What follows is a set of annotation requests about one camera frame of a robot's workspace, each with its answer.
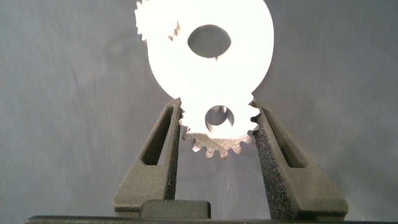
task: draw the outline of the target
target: overexposed white object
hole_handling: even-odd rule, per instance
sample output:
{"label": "overexposed white object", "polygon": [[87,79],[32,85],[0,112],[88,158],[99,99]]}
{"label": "overexposed white object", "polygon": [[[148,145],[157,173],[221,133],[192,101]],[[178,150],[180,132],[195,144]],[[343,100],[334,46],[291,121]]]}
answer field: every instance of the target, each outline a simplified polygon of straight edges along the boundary
{"label": "overexposed white object", "polygon": [[[228,149],[240,154],[240,142],[252,143],[248,131],[259,113],[250,106],[252,92],[271,63],[274,28],[263,0],[142,0],[137,2],[138,33],[146,40],[149,63],[159,85],[185,110],[183,138],[196,139],[194,151],[206,147],[226,159]],[[231,45],[214,58],[201,57],[188,45],[197,28],[223,29]],[[211,108],[229,110],[232,119],[214,125],[205,120]]]}
{"label": "overexposed white object", "polygon": [[[274,28],[263,0],[142,0],[136,16],[152,73],[172,98],[198,91],[252,93],[267,73]],[[190,34],[204,25],[218,26],[231,38],[229,49],[217,60],[201,57],[188,46]]]}

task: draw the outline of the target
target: large white gear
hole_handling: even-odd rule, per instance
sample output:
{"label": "large white gear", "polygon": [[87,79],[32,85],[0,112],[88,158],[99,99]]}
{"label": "large white gear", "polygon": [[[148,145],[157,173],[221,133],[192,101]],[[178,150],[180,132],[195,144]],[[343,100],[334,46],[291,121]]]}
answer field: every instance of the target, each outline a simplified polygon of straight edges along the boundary
{"label": "large white gear", "polygon": [[[257,127],[250,120],[259,114],[259,109],[249,105],[252,99],[252,94],[186,98],[182,101],[182,108],[186,112],[180,120],[180,124],[187,127],[183,138],[196,140],[192,148],[195,152],[205,147],[207,158],[213,157],[215,151],[219,151],[221,158],[226,159],[228,149],[240,154],[240,142],[252,144],[253,139],[248,131]],[[208,110],[215,106],[224,112],[228,110],[228,117],[219,125],[209,124],[205,119]]]}
{"label": "large white gear", "polygon": [[[188,46],[199,27],[213,25],[231,39],[229,48],[215,58],[197,55]],[[141,0],[136,10],[137,33],[148,48],[149,63],[159,85],[181,98],[187,126],[184,139],[195,139],[194,151],[206,148],[226,159],[228,150],[241,152],[251,144],[259,110],[250,106],[252,92],[264,79],[274,46],[272,18],[263,0]],[[213,107],[233,117],[215,125],[206,122]]]}

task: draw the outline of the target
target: gear hole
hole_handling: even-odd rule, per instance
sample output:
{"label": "gear hole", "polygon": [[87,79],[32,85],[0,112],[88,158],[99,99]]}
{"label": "gear hole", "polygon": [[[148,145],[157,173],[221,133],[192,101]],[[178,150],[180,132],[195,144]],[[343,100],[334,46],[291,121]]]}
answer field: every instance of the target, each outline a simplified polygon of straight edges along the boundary
{"label": "gear hole", "polygon": [[217,58],[231,46],[228,33],[215,25],[196,28],[188,38],[188,46],[193,53],[205,58]]}
{"label": "gear hole", "polygon": [[219,126],[225,122],[234,125],[234,114],[226,106],[214,106],[207,111],[205,116],[206,127],[210,132],[214,131],[215,126]]}

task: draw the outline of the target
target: gear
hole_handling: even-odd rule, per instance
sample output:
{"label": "gear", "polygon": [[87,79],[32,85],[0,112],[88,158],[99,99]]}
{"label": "gear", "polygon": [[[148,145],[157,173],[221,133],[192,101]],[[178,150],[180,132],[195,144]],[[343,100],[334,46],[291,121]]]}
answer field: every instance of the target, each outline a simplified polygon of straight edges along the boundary
{"label": "gear", "polygon": [[137,1],[135,13],[137,33],[142,34],[142,40],[173,40],[173,37],[178,35],[180,27],[174,1]]}
{"label": "gear", "polygon": [[[228,149],[240,154],[240,142],[253,143],[248,131],[255,130],[256,123],[251,118],[259,114],[259,109],[249,105],[253,97],[250,96],[221,96],[218,100],[213,97],[182,100],[182,108],[186,111],[180,119],[180,125],[186,126],[183,139],[196,139],[192,150],[198,152],[206,148],[206,157],[213,157],[215,151],[220,152],[222,159],[228,156]],[[213,108],[225,114],[222,124],[211,124],[205,119],[209,109]]]}

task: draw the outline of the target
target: gray wall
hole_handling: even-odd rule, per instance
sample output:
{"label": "gray wall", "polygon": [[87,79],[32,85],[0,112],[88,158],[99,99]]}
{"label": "gray wall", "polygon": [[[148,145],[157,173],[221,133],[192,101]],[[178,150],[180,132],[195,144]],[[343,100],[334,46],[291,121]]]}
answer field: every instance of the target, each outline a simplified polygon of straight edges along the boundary
{"label": "gray wall", "polygon": [[[254,96],[347,199],[398,220],[398,2],[266,1],[274,56]],[[113,215],[112,197],[171,100],[136,35],[135,1],[0,1],[0,223]],[[269,218],[256,148],[227,161],[180,143],[177,198]]]}

